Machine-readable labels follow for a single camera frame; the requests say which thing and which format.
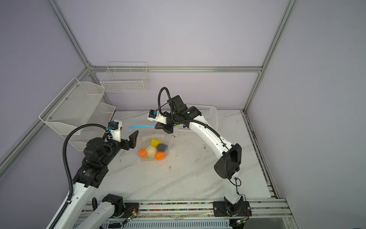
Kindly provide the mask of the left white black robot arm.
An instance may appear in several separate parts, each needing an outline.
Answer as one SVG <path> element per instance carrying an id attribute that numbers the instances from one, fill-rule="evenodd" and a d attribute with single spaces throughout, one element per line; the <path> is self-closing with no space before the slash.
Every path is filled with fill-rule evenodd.
<path id="1" fill-rule="evenodd" d="M 63 152 L 63 162 L 69 182 L 69 193 L 60 206 L 52 221 L 47 226 L 49 229 L 71 229 L 77 221 L 81 211 L 99 188 L 106 176 L 108 165 L 123 150 L 136 147 L 139 132 L 133 132 L 128 140 L 111 139 L 105 141 L 103 137 L 91 139 L 84 149 L 85 162 L 79 168 L 75 177 L 71 177 L 68 168 L 66 152 Z M 94 210 L 82 224 L 81 229 L 97 229 L 109 218 L 124 218 L 122 225 L 136 218 L 139 209 L 138 203 L 125 205 L 123 198 L 118 195 L 108 194 L 102 203 Z"/>

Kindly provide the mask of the white perforated plastic basket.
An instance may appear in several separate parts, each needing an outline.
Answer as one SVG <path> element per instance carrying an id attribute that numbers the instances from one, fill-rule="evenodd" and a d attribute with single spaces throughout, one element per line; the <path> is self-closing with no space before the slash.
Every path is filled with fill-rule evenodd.
<path id="1" fill-rule="evenodd" d="M 206 106 L 206 105 L 193 105 L 187 104 L 187 107 L 196 107 L 201 113 L 208 124 L 214 129 L 218 130 L 218 114 L 217 109 L 214 106 Z M 174 128 L 174 133 L 177 135 L 197 135 L 194 131 L 189 128 L 183 127 L 183 124 L 178 125 Z"/>

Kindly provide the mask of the orange tangerine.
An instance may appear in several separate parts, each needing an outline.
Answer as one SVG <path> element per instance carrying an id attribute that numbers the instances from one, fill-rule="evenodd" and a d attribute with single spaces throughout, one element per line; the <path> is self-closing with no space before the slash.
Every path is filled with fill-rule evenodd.
<path id="1" fill-rule="evenodd" d="M 140 149 L 138 151 L 138 156 L 142 159 L 146 158 L 147 157 L 147 151 L 145 149 Z"/>
<path id="2" fill-rule="evenodd" d="M 164 152 L 157 152 L 155 154 L 155 159 L 158 160 L 158 161 L 165 159 L 165 153 Z"/>

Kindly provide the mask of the clear zip top bag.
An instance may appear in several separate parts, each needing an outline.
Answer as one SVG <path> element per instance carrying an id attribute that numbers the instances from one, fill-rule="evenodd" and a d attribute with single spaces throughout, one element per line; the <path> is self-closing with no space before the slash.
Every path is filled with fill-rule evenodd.
<path id="1" fill-rule="evenodd" d="M 143 161 L 165 160 L 170 152 L 174 139 L 173 134 L 168 134 L 152 125 L 132 125 L 129 131 L 138 131 L 135 154 Z"/>

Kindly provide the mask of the white garlic bulb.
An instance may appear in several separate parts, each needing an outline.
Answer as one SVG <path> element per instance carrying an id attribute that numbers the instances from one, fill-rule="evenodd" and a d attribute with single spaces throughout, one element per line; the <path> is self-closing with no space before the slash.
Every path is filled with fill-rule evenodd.
<path id="1" fill-rule="evenodd" d="M 158 152 L 157 151 L 157 148 L 154 147 L 154 146 L 149 146 L 146 148 L 146 151 L 147 151 L 147 156 L 149 158 L 155 158 L 155 154 Z"/>

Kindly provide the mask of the orange tangerine top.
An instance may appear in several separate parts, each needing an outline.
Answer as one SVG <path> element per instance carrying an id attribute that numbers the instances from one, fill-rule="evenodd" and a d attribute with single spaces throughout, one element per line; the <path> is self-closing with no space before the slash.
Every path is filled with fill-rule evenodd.
<path id="1" fill-rule="evenodd" d="M 157 152 L 155 154 L 155 159 L 158 160 L 158 161 L 165 159 L 165 153 L 164 152 Z"/>

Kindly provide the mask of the white mesh two-tier shelf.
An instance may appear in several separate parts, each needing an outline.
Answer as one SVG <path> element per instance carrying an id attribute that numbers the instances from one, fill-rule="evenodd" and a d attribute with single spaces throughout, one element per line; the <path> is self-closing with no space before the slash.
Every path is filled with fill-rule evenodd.
<path id="1" fill-rule="evenodd" d="M 84 124 L 106 126 L 115 107 L 104 103 L 105 88 L 73 78 L 41 112 L 39 119 L 62 138 Z"/>

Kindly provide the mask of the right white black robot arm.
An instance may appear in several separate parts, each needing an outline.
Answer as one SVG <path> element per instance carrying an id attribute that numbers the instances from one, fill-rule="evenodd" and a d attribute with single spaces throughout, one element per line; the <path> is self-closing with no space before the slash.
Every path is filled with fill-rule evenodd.
<path id="1" fill-rule="evenodd" d="M 155 121 L 155 129 L 172 134 L 176 126 L 184 126 L 195 132 L 213 150 L 218 158 L 214 165 L 217 175 L 225 180 L 224 200 L 213 204 L 216 216 L 250 217 L 251 207 L 244 194 L 237 190 L 241 181 L 237 177 L 242 160 L 242 147 L 224 139 L 211 127 L 199 109 L 188 107 L 180 96 L 168 97 L 170 112 L 162 112 L 161 107 L 150 110 L 148 120 Z"/>

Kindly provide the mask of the aluminium front rail base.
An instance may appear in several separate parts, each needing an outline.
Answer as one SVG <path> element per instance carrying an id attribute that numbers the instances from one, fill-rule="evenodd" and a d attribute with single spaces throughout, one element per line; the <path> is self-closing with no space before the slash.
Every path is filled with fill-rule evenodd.
<path id="1" fill-rule="evenodd" d="M 121 197 L 107 198 L 96 203 L 80 198 L 67 201 L 47 226 L 49 229 L 71 229 L 82 219 L 83 229 L 97 229 L 106 221 L 121 220 L 120 228 L 133 219 L 185 220 L 228 219 L 233 227 L 243 227 L 251 218 L 281 218 L 289 229 L 298 227 L 288 203 L 284 199 L 245 200 L 230 204 L 220 200 L 142 201 L 124 202 Z"/>

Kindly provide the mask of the dark avocado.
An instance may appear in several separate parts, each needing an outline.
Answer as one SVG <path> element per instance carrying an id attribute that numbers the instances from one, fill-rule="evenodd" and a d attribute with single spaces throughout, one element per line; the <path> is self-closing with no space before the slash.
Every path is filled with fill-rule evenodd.
<path id="1" fill-rule="evenodd" d="M 158 152 L 165 153 L 168 150 L 169 147 L 166 144 L 160 143 L 160 144 L 157 145 L 156 148 L 157 148 Z"/>

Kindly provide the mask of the small yellow lemon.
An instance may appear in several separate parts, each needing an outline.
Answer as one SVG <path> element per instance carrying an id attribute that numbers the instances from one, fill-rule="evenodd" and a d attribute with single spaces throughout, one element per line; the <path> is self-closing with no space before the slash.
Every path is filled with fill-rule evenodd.
<path id="1" fill-rule="evenodd" d="M 159 144 L 161 144 L 160 141 L 152 139 L 150 142 L 151 146 L 157 147 Z"/>

